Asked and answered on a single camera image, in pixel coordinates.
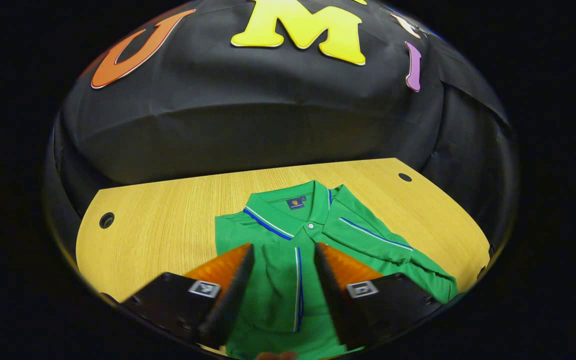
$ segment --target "black background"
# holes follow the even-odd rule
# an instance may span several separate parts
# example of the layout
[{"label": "black background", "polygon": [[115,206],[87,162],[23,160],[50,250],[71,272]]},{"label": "black background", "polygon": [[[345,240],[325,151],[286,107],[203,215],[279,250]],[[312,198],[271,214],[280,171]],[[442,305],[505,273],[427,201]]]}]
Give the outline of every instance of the black background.
[{"label": "black background", "polygon": [[[74,80],[178,4],[0,4],[0,358],[193,357],[91,296],[39,203],[46,139]],[[576,358],[576,226],[562,211],[576,212],[576,4],[395,6],[455,45],[496,89],[519,133],[523,184],[514,235],[482,283],[367,358]]]}]

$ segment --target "wooden table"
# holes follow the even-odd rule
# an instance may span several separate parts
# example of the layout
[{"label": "wooden table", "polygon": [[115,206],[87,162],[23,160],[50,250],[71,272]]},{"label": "wooden table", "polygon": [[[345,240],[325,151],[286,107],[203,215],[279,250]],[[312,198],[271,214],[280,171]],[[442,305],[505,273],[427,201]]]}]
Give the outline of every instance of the wooden table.
[{"label": "wooden table", "polygon": [[[94,289],[123,302],[162,272],[184,274],[216,257],[215,217],[240,212],[251,193],[311,180],[329,188],[344,184],[393,233],[455,276],[460,291],[469,289],[489,263],[489,243],[466,211],[422,175],[390,158],[102,189],[78,231],[78,269]],[[108,212],[114,222],[101,228],[100,219]]]}]

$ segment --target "purple letter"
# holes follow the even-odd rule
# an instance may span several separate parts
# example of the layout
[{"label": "purple letter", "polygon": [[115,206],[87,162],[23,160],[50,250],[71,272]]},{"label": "purple letter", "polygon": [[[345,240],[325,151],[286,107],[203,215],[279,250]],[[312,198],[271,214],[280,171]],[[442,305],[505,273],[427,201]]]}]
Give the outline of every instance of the purple letter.
[{"label": "purple letter", "polygon": [[421,90],[421,84],[419,83],[419,59],[421,59],[421,53],[408,41],[406,41],[406,46],[410,52],[410,71],[406,76],[406,85],[410,89],[419,92]]}]

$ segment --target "letter m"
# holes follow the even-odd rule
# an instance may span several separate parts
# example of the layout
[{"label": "letter m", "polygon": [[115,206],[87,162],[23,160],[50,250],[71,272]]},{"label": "letter m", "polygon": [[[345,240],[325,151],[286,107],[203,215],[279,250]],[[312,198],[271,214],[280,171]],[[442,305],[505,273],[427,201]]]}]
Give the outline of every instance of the letter m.
[{"label": "letter m", "polygon": [[275,32],[279,20],[297,48],[307,49],[328,30],[326,41],[319,44],[322,53],[359,66],[366,64],[359,48],[362,19],[355,14],[334,6],[313,14],[298,0],[251,1],[256,3],[246,30],[232,37],[232,45],[276,48],[284,42]]}]

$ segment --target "finger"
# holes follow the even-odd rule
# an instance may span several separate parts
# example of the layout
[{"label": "finger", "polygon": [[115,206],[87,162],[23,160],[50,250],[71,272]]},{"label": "finger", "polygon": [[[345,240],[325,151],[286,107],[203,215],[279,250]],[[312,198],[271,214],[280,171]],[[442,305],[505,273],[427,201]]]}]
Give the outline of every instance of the finger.
[{"label": "finger", "polygon": [[286,351],[279,354],[279,360],[297,360],[295,351]]},{"label": "finger", "polygon": [[260,352],[257,354],[254,360],[280,360],[279,356],[275,355],[272,352]]}]

